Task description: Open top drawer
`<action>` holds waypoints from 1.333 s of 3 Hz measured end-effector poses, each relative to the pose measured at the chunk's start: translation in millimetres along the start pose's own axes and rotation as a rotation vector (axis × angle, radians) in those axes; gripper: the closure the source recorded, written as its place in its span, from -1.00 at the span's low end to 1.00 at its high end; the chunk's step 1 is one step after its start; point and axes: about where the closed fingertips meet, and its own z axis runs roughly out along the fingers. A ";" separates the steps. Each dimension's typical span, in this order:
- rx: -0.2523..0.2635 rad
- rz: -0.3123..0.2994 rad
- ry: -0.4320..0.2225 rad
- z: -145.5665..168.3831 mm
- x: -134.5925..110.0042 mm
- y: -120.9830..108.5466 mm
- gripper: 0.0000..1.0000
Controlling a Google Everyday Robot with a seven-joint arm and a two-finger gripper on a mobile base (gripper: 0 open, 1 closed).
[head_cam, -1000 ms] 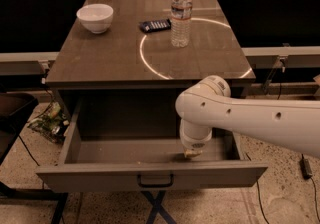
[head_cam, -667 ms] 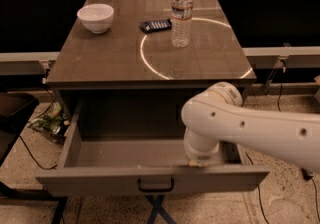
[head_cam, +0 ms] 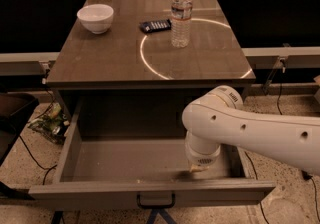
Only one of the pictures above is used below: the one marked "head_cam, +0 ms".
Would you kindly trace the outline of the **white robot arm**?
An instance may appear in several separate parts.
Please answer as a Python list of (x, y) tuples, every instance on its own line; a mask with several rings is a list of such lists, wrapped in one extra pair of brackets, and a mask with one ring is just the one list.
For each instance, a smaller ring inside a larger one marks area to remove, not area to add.
[(225, 144), (320, 175), (319, 117), (258, 114), (242, 106), (239, 93), (223, 85), (185, 107), (185, 152), (192, 166), (213, 165)]

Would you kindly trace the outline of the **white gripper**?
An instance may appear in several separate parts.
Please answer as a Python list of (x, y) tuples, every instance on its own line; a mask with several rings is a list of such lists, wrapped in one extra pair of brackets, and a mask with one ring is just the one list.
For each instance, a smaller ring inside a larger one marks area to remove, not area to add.
[(221, 152), (219, 143), (203, 139), (193, 135), (191, 132), (186, 133), (185, 153), (189, 161), (191, 173), (203, 172), (209, 169), (217, 160)]

